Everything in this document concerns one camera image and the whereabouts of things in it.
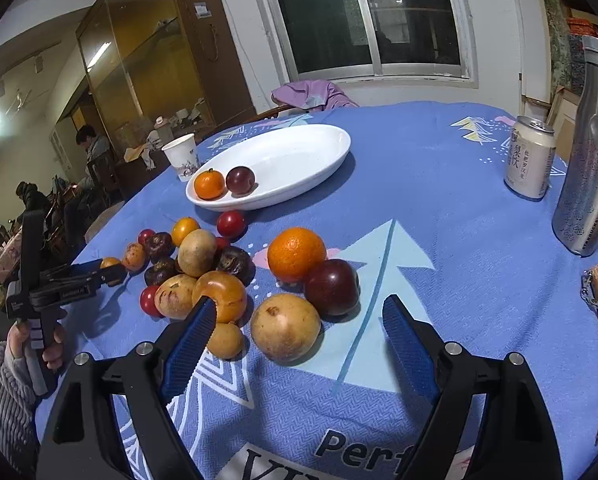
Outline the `grey ribbed sleeve forearm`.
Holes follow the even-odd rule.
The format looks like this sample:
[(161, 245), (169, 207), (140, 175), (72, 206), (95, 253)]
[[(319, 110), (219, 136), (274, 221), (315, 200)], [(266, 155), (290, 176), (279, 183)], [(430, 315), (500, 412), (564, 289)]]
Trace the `grey ribbed sleeve forearm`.
[(34, 429), (37, 396), (25, 358), (15, 358), (0, 341), (0, 468), (34, 478), (39, 449)]

